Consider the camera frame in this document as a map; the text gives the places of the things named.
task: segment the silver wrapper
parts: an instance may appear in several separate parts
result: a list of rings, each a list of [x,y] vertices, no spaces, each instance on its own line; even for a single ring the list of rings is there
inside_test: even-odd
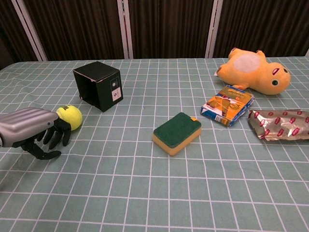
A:
[[[260,139],[309,139],[309,112],[302,110],[250,110],[249,123]]]

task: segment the green scouring pad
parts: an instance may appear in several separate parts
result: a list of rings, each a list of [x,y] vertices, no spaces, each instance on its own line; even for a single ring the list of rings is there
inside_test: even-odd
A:
[[[174,156],[201,134],[201,126],[196,118],[180,112],[154,130],[153,142]]]

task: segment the sponge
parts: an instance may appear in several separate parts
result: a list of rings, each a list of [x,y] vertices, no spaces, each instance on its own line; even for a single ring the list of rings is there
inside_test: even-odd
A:
[[[77,129],[83,120],[81,111],[73,105],[64,105],[57,109],[59,118],[70,123],[71,131]]]
[[[196,118],[180,112],[156,128],[152,140],[170,156],[175,156],[201,134],[201,126]]]

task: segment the yellow tennis ball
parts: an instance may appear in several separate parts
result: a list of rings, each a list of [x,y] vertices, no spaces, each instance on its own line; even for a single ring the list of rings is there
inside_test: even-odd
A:
[[[71,131],[77,129],[83,120],[82,112],[73,105],[64,105],[57,109],[59,118],[71,124]]]

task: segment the snack packet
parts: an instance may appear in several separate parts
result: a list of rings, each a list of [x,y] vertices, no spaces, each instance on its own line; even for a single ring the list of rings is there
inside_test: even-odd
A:
[[[309,112],[250,110],[248,120],[260,139],[309,139]]]
[[[254,95],[227,85],[201,107],[201,114],[231,127],[254,99]]]

